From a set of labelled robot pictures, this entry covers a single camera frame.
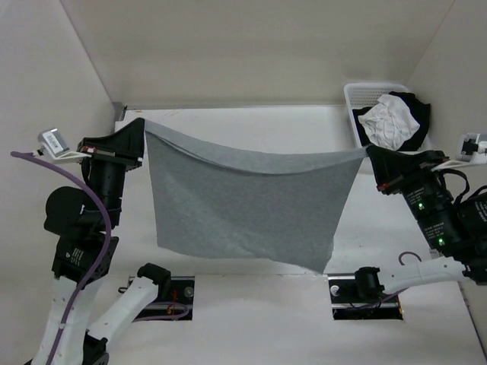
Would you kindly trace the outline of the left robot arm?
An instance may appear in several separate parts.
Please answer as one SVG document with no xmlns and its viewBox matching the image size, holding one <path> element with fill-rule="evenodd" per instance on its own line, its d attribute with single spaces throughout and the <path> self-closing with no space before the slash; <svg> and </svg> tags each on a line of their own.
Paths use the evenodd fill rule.
<svg viewBox="0 0 487 365">
<path fill-rule="evenodd" d="M 119 239 L 126 173 L 142 165 L 145 121 L 137 118 L 112 135 L 83 138 L 76 151 L 57 130 L 39 136 L 43 151 L 16 158 L 72 181 L 46 201 L 45 230 L 59 237 L 53 259 L 54 293 L 43 339 L 31 364 L 106 364 L 121 334 L 150 303 L 170 296 L 171 273 L 147 263 L 126 292 L 94 323 L 89 318 Z"/>
</svg>

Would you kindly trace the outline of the grey tank top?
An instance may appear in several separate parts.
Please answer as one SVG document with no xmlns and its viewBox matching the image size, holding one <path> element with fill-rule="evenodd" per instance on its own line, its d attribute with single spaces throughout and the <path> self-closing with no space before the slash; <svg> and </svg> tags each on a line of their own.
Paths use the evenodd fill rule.
<svg viewBox="0 0 487 365">
<path fill-rule="evenodd" d="M 161 248 L 324 271 L 364 149 L 248 151 L 156 122 L 146 122 L 145 140 Z"/>
</svg>

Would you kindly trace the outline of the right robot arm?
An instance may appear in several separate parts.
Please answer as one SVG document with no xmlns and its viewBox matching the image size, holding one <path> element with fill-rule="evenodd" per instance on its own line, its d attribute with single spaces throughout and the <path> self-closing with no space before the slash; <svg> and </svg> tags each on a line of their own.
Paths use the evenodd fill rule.
<svg viewBox="0 0 487 365">
<path fill-rule="evenodd" d="M 362 267 L 355 272 L 353 292 L 364 301 L 382 300 L 409 287 L 442 281 L 473 281 L 486 284 L 486 188 L 468 187 L 453 197 L 445 175 L 466 178 L 450 168 L 441 151 L 417 154 L 391 151 L 370 145 L 377 190 L 400 194 L 436 259 L 402 265 L 397 269 Z"/>
</svg>

